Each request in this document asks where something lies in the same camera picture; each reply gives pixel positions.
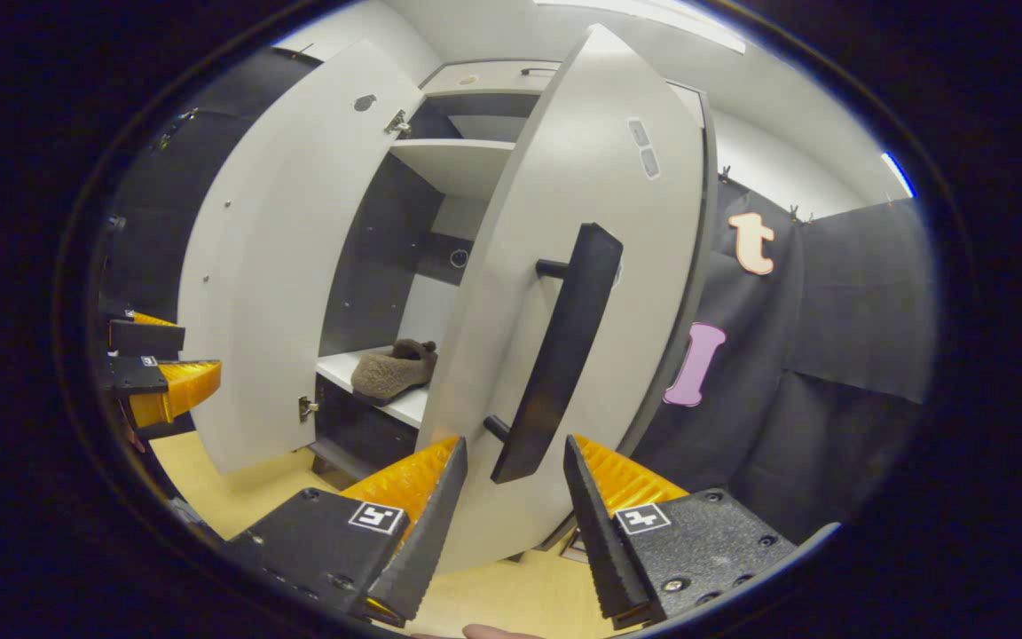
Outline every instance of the fuzzy slipper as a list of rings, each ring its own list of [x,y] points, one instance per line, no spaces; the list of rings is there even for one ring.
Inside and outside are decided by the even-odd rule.
[[[365,353],[353,370],[353,397],[385,406],[409,389],[425,385],[436,367],[436,343],[397,339],[392,353]]]

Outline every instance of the cabinet door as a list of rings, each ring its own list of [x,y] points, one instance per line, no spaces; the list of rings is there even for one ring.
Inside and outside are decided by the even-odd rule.
[[[600,25],[540,97],[475,239],[417,442],[467,437],[469,474],[440,569],[519,553],[560,524],[571,510],[562,473],[567,433],[619,444],[661,364],[692,276],[701,135],[664,80]],[[642,162],[649,148],[655,170]],[[536,276],[535,264],[568,262],[580,225],[591,222],[622,242],[620,279],[539,469],[495,485],[503,444],[483,429],[483,417],[510,423],[515,416],[563,286]]]
[[[315,440],[296,399],[313,397],[318,340],[350,222],[422,94],[358,42],[301,78],[251,126],[216,175],[179,286],[186,360],[223,360],[219,392],[191,411],[227,473]]]

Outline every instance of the black fabric backdrop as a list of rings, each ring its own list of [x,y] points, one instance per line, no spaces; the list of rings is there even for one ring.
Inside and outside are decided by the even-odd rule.
[[[701,404],[662,404],[633,458],[689,491],[727,487],[801,542],[846,518],[911,433],[937,322],[925,228],[910,199],[807,224],[735,182],[717,211],[695,322],[727,340]],[[776,234],[768,275],[736,259],[728,219],[749,212]]]

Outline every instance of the cabinet shelf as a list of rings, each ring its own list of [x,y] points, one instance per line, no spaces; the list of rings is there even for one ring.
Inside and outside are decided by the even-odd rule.
[[[353,370],[358,367],[361,356],[365,353],[386,351],[389,347],[368,348],[365,351],[352,353],[336,353],[319,357],[316,369],[319,375],[333,381],[337,387],[346,393],[353,393]],[[382,413],[405,421],[406,424],[420,429],[420,422],[425,416],[425,403],[428,401],[428,389],[417,387],[404,393],[398,400],[385,406],[376,407]]]
[[[389,149],[437,191],[491,199],[514,143],[491,140],[398,140]]]

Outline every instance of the black door handle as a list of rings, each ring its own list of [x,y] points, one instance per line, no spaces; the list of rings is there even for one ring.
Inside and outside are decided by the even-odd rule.
[[[495,483],[531,475],[543,463],[578,385],[620,265],[621,242],[597,224],[582,225],[570,263],[541,259],[536,264],[537,274],[562,279],[562,288],[514,423],[508,427],[495,415],[483,420],[503,441],[492,470]]]

